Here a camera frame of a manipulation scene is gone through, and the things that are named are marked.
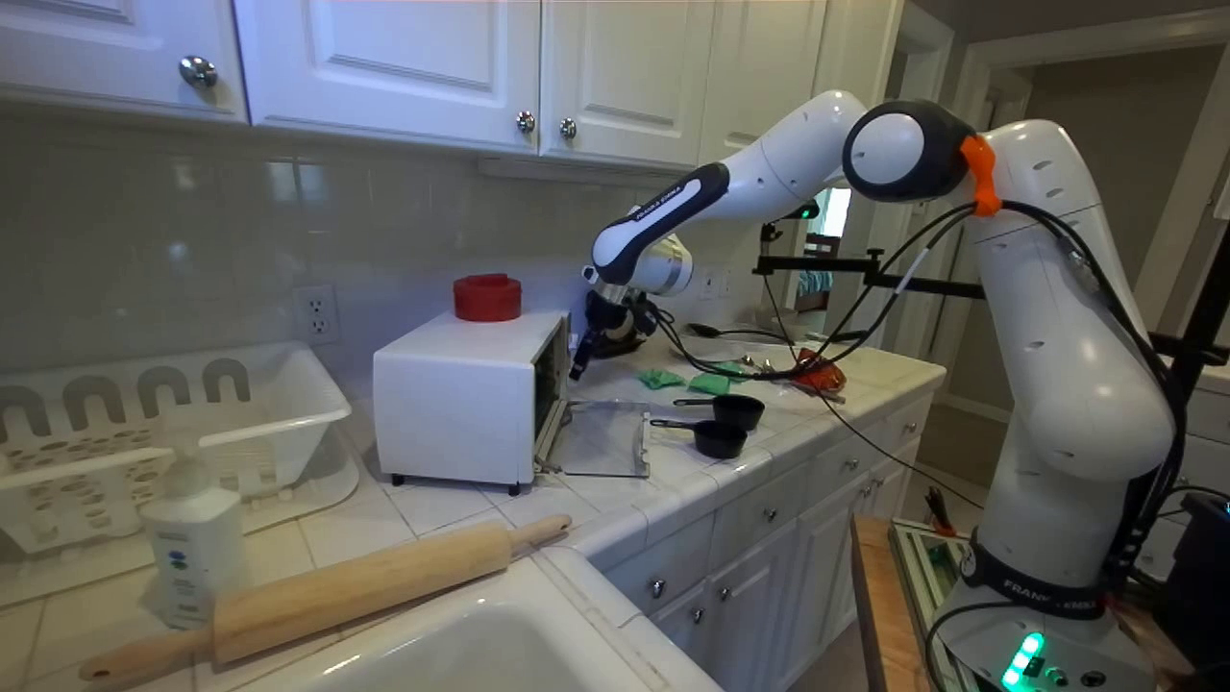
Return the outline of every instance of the white sink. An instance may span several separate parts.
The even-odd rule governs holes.
[[[576,604],[535,564],[343,638],[246,692],[636,692],[646,681],[604,643]]]

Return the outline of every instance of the white robotic arm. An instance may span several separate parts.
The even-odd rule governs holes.
[[[818,91],[726,163],[713,163],[601,232],[594,269],[608,286],[674,292],[680,278],[640,269],[654,241],[703,221],[781,221],[842,174],[842,142],[867,108],[851,91]]]
[[[968,142],[1008,201],[987,204],[987,177],[978,177],[972,241],[1014,417],[972,541],[972,574],[951,597],[951,610],[972,610],[951,622],[943,643],[1004,687],[1063,687],[1070,673],[1109,687],[1150,687],[1134,646],[1104,615],[1100,576],[1125,485],[1166,460],[1175,417],[1143,354],[1145,330],[1096,186],[1063,126],[1014,124],[978,137],[935,103],[867,112],[847,91],[817,95],[753,148],[601,232],[572,376],[598,346],[640,346],[640,296],[687,280],[692,259],[674,240],[678,226],[771,223],[840,174],[869,201],[945,196],[979,171]],[[1081,248],[1049,233],[1054,221],[1066,221]],[[1011,665],[1032,632],[1045,632],[1054,646],[1028,681]]]

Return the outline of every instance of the white dish rack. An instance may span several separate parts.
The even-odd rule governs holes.
[[[22,555],[135,533],[182,449],[268,496],[346,417],[295,342],[0,376],[0,526]]]

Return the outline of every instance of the wooden rolling pin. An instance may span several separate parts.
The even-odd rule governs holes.
[[[343,622],[504,574],[519,555],[546,546],[564,529],[571,515],[549,515],[519,529],[482,522],[385,555],[337,561],[226,597],[216,604],[211,627],[138,638],[125,651],[86,661],[79,673],[81,681],[127,687],[167,677],[188,665],[197,652],[211,652],[216,668],[226,668]]]

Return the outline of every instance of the drawer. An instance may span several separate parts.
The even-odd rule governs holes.
[[[651,551],[608,568],[608,581],[642,610],[656,610],[709,576],[713,519],[687,522]]]
[[[929,396],[913,400],[890,417],[890,438],[882,444],[890,454],[917,449],[924,444],[924,428],[929,417]]]
[[[1230,444],[1230,396],[1195,390],[1187,400],[1187,436]]]
[[[863,482],[869,468],[877,468],[882,454],[842,431],[842,444],[828,447],[810,460],[810,482],[806,482],[806,500],[804,505],[824,505]]]
[[[750,546],[764,541],[777,526],[787,526],[806,491],[806,467],[771,478],[717,519],[717,555],[713,564],[724,568],[744,558]]]

